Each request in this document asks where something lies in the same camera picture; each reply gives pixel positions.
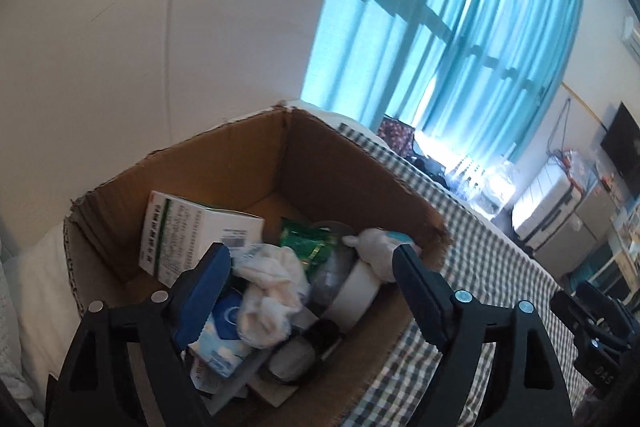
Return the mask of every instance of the air conditioner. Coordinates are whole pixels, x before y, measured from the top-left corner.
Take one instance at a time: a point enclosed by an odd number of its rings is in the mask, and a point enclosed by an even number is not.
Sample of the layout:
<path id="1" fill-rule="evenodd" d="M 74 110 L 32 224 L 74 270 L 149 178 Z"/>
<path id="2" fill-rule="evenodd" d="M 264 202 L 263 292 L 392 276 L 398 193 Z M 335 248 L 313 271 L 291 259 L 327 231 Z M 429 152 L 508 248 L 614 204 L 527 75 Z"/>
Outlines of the air conditioner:
<path id="1" fill-rule="evenodd" d="M 636 20 L 633 17 L 625 18 L 622 38 L 635 60 L 640 62 L 640 25 L 636 24 Z"/>

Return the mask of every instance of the black monitor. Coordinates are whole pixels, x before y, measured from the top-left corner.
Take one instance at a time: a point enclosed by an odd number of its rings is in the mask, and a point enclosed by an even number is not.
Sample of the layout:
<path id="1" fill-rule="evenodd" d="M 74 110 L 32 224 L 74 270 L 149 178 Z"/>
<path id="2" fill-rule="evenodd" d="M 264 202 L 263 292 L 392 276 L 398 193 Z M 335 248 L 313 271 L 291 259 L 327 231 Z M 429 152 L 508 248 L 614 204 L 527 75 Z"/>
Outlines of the black monitor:
<path id="1" fill-rule="evenodd" d="M 633 197 L 640 194 L 640 128 L 625 104 L 620 103 L 601 144 Z"/>

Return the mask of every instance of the curtain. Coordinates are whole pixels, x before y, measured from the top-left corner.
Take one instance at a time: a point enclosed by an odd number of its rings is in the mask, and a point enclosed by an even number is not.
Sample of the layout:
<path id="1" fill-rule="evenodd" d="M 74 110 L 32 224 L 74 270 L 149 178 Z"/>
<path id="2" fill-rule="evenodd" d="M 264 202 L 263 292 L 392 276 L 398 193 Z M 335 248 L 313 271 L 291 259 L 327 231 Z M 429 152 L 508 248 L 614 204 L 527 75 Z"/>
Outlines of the curtain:
<path id="1" fill-rule="evenodd" d="M 412 118 L 466 0 L 325 0 L 302 99 L 377 129 Z"/>
<path id="2" fill-rule="evenodd" d="M 481 166 L 516 161 L 558 90 L 581 10 L 582 0 L 468 0 L 414 123 Z"/>

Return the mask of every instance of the metal pin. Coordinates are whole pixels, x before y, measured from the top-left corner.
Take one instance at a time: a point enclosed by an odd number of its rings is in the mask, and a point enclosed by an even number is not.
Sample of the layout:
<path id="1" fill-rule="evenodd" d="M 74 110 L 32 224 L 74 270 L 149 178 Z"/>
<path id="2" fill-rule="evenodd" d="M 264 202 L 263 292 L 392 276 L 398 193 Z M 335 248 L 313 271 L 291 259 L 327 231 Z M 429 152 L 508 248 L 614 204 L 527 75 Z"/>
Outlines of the metal pin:
<path id="1" fill-rule="evenodd" d="M 164 302 L 169 298 L 169 294 L 164 290 L 158 290 L 151 295 L 151 300 L 155 303 Z"/>
<path id="2" fill-rule="evenodd" d="M 91 304 L 89 304 L 89 311 L 92 313 L 97 313 L 102 308 L 104 308 L 104 304 L 102 303 L 102 301 L 93 301 Z"/>
<path id="3" fill-rule="evenodd" d="M 525 313 L 533 313 L 533 310 L 535 309 L 533 307 L 533 304 L 531 304 L 529 301 L 520 301 L 518 304 L 518 308 L 520 308 L 521 311 Z"/>
<path id="4" fill-rule="evenodd" d="M 454 293 L 454 296 L 456 298 L 456 301 L 459 302 L 471 302 L 474 299 L 474 296 L 471 295 L 471 293 L 469 293 L 466 290 L 458 290 L 457 292 Z"/>

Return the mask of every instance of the black and white checkered cloth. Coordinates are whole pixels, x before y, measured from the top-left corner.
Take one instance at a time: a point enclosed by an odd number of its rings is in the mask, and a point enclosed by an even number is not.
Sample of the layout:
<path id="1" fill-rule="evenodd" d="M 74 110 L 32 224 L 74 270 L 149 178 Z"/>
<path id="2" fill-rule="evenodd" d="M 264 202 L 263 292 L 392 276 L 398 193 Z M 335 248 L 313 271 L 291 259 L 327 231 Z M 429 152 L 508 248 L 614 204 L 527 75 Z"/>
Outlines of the black and white checkered cloth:
<path id="1" fill-rule="evenodd" d="M 513 307 L 527 299 L 545 324 L 569 392 L 578 406 L 588 383 L 573 368 L 577 351 L 572 336 L 549 309 L 558 290 L 556 282 L 535 261 L 507 240 L 488 222 L 469 211 L 450 192 L 395 153 L 352 128 L 341 124 L 343 136 L 363 147 L 406 185 L 423 196 L 444 218 L 452 245 L 447 250 L 442 275 L 454 289 L 465 289 L 479 301 Z M 460 417 L 461 426 L 473 425 L 487 385 L 493 347 L 485 344 L 476 377 Z M 420 401 L 440 360 L 434 346 L 424 342 L 415 321 L 405 330 L 385 366 L 359 404 L 342 421 L 344 427 L 405 425 Z"/>

